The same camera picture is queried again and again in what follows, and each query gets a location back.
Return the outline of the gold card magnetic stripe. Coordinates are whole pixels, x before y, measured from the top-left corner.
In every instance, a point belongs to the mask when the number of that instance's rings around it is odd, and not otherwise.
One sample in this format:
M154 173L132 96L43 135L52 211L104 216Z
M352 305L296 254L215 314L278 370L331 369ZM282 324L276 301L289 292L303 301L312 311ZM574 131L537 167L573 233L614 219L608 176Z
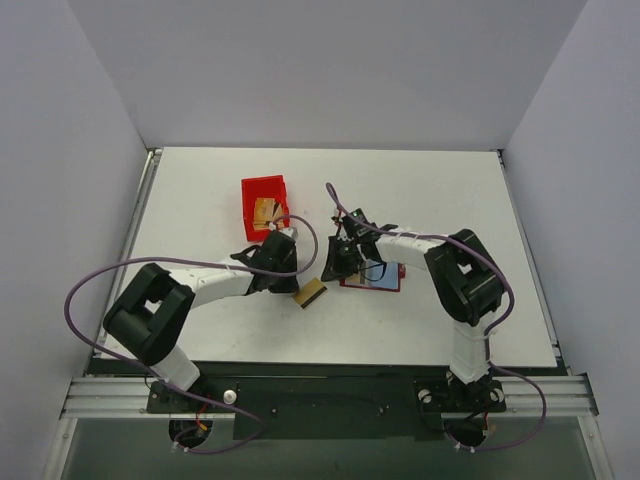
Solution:
M345 278L343 280L343 284L345 287L364 288L367 286L367 280L365 279L364 275L359 272Z

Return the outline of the red leather card holder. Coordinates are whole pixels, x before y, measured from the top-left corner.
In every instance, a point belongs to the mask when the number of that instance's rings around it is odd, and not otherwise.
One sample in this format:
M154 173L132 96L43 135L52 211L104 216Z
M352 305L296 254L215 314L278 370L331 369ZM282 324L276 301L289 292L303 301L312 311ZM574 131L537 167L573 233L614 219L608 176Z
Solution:
M395 262L382 263L372 260L366 260L357 273L359 272L361 272L367 280L367 286L355 289L393 293L401 291L401 282L406 276L406 269L403 264ZM339 285L344 288L351 288L344 286L344 279L339 281Z

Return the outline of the gold card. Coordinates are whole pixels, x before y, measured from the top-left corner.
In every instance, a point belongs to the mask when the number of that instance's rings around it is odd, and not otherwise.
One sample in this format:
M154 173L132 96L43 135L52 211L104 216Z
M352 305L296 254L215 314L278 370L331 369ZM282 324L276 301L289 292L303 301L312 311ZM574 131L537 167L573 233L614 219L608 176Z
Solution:
M304 284L292 296L294 302L302 309L308 308L327 291L327 287L316 277Z

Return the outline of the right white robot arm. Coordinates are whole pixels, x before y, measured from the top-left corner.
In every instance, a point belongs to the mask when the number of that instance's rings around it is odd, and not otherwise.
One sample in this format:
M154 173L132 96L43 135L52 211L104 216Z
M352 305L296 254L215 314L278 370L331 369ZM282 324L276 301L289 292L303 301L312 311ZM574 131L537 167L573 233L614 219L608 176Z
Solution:
M477 235L463 229L431 239L393 224L367 221L362 210L335 211L336 233L328 238L328 254L321 275L324 282L342 281L365 270L402 264L427 271L445 312L454 320L449 402L468 409L483 395L479 380L490 372L487 323L501 306L505 286L494 271L493 259Z

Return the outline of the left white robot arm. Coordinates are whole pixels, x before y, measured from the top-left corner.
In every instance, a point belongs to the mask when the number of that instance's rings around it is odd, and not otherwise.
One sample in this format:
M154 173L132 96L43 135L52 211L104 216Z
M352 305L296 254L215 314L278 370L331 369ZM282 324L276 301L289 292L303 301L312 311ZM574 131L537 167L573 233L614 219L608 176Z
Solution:
M230 255L221 269L140 268L103 320L103 327L143 365L172 385L170 399L181 410L200 408L206 397L200 370L177 345L189 312L228 297L298 288L295 228L270 232L264 242Z

